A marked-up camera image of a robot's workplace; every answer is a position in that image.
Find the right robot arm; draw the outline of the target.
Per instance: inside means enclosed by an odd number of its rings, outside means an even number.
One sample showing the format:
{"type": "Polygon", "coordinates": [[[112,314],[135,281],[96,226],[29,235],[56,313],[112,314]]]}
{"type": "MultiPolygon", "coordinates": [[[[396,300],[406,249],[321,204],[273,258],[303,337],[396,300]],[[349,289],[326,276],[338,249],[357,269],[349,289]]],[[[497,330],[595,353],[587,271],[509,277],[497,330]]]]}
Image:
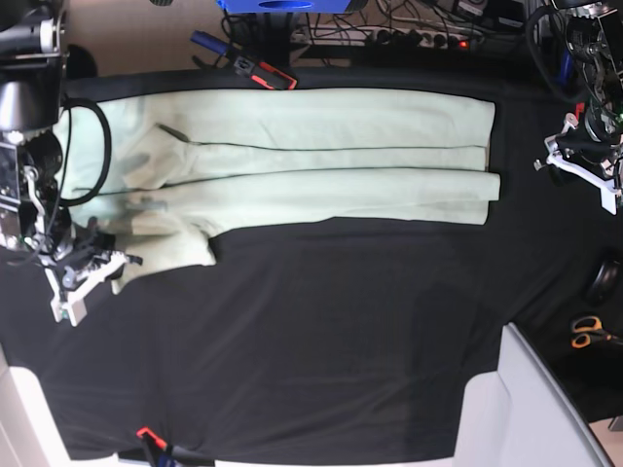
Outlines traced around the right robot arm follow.
{"type": "Polygon", "coordinates": [[[101,108],[64,92],[68,46],[67,9],[62,1],[1,4],[1,245],[20,253],[22,266],[37,262],[53,290],[56,321],[77,326],[87,315],[86,296],[121,276],[139,257],[116,248],[115,236],[95,219],[81,227],[70,208],[95,198],[112,162],[112,134],[101,108]],[[62,196],[70,146],[53,127],[63,114],[85,108],[103,132],[103,163],[84,195],[62,196]]]}

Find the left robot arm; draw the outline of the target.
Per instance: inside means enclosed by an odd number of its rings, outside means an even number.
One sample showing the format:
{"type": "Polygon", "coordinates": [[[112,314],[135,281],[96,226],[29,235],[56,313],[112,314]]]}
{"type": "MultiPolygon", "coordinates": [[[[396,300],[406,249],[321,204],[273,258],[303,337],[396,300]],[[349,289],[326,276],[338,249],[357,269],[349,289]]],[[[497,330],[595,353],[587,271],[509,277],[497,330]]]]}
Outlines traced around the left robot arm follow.
{"type": "Polygon", "coordinates": [[[602,209],[622,209],[622,11],[619,1],[549,1],[526,21],[529,52],[552,93],[574,111],[544,139],[534,162],[563,178],[576,176],[600,193],[602,209]],[[563,59],[553,77],[534,39],[543,18],[560,25],[563,59]]]}

